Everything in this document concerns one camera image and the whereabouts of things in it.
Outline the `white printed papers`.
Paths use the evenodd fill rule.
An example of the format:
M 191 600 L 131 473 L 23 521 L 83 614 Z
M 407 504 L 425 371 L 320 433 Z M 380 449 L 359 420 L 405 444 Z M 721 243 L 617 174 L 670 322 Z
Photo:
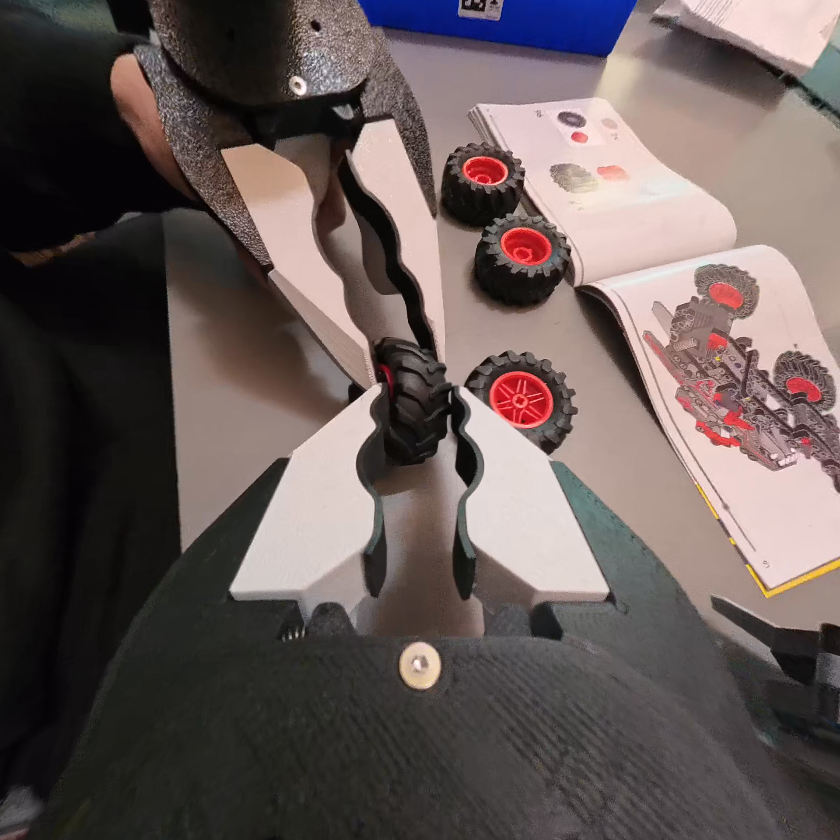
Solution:
M 744 49 L 795 77 L 819 60 L 839 18 L 838 1 L 666 1 L 653 17 Z

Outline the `person's left forearm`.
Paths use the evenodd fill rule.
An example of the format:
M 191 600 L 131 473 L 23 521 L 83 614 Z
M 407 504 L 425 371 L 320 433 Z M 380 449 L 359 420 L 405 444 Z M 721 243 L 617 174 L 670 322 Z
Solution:
M 62 245 L 177 204 L 112 96 L 112 66 L 140 43 L 2 2 L 2 249 Z

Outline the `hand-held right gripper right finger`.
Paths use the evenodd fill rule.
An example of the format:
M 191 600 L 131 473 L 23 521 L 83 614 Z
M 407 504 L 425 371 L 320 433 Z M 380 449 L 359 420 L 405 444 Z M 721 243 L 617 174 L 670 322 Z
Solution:
M 452 396 L 458 498 L 453 576 L 489 627 L 508 607 L 609 602 L 611 588 L 552 459 L 458 385 Z

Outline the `black toy wheel red rim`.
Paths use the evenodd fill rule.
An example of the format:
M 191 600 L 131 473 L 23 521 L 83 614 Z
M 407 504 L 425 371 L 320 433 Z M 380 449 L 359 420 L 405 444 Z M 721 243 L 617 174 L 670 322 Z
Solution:
M 575 390 L 565 373 L 529 351 L 488 356 L 469 374 L 465 386 L 546 455 L 562 445 L 578 413 Z
M 447 435 L 452 384 L 434 353 L 394 338 L 374 347 L 377 373 L 388 385 L 385 452 L 399 466 L 417 466 L 436 455 Z
M 509 150 L 488 143 L 460 146 L 444 166 L 443 207 L 455 221 L 483 228 L 516 211 L 525 175 L 521 161 Z
M 483 231 L 474 258 L 479 287 L 509 307 L 547 300 L 572 265 L 567 238 L 541 216 L 508 214 Z

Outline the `blue plastic bin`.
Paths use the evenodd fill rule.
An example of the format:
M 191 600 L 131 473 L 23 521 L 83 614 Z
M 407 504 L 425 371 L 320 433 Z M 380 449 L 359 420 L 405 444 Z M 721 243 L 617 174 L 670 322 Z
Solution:
M 361 1 L 373 26 L 608 56 L 636 1 Z

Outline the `grey desk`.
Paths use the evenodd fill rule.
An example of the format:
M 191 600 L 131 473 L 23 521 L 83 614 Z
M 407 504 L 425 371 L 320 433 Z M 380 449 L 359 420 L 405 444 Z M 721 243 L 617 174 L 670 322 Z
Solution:
M 436 179 L 476 138 L 478 102 L 608 100 L 670 168 L 725 203 L 739 245 L 791 261 L 826 343 L 838 354 L 838 123 L 751 55 L 651 19 L 638 2 L 607 59 L 389 30 L 395 61 L 427 123 Z M 164 216 L 182 548 L 278 457 L 316 433 L 346 399 L 341 373 L 288 307 L 257 287 L 207 215 Z M 606 305 L 562 285 L 533 310 L 485 299 L 471 279 L 476 235 L 438 218 L 448 372 L 462 383 L 500 350 L 530 350 L 565 372 L 579 414 L 557 452 L 667 565 L 732 656 L 738 686 L 771 656 L 715 614 L 711 594 L 787 627 L 838 622 L 838 572 L 765 599 L 662 433 L 632 354 Z M 480 608 L 451 580 L 455 439 L 419 467 L 395 469 L 385 496 L 388 578 L 364 604 L 381 634 L 467 634 Z

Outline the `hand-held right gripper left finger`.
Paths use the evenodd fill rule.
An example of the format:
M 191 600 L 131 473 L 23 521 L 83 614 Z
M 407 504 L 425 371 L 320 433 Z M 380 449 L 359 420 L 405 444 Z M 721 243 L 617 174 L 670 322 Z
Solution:
M 357 624 L 386 575 L 374 483 L 385 467 L 389 395 L 374 385 L 292 452 L 229 587 L 233 599 L 295 602 L 306 622 L 337 604 Z

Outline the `person's left hand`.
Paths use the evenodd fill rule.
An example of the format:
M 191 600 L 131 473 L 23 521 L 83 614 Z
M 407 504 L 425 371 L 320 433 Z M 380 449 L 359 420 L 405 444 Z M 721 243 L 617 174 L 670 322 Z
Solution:
M 135 55 L 114 60 L 110 73 L 112 97 L 121 121 L 128 127 L 154 171 L 189 204 L 204 208 L 177 164 L 165 138 L 163 124 L 151 86 Z M 346 203 L 336 174 L 331 174 L 327 191 L 316 214 L 320 236 L 328 236 L 346 218 Z

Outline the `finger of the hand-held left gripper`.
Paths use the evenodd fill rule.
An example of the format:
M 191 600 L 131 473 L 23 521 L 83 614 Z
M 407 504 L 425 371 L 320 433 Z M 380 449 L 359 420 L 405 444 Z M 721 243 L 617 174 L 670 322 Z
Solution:
M 445 306 L 436 218 L 393 119 L 367 122 L 345 151 L 339 181 L 360 226 L 373 288 L 402 298 L 414 342 L 445 359 Z
M 227 148 L 222 156 L 266 248 L 270 281 L 339 368 L 364 390 L 373 387 L 371 345 L 349 314 L 339 273 L 322 252 L 306 172 L 259 143 Z

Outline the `person's black clothing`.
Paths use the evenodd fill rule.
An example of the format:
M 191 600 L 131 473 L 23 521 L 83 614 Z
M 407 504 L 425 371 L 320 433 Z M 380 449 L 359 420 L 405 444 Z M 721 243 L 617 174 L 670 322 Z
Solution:
M 1 314 L 2 838 L 23 838 L 181 553 L 161 216 L 4 256 Z

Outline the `open instruction booklet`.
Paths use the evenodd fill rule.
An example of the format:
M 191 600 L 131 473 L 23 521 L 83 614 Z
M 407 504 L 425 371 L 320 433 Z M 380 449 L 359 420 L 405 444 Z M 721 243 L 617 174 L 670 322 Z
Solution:
M 620 323 L 660 426 L 766 597 L 838 569 L 838 364 L 792 263 L 601 98 L 481 103 L 571 284 Z

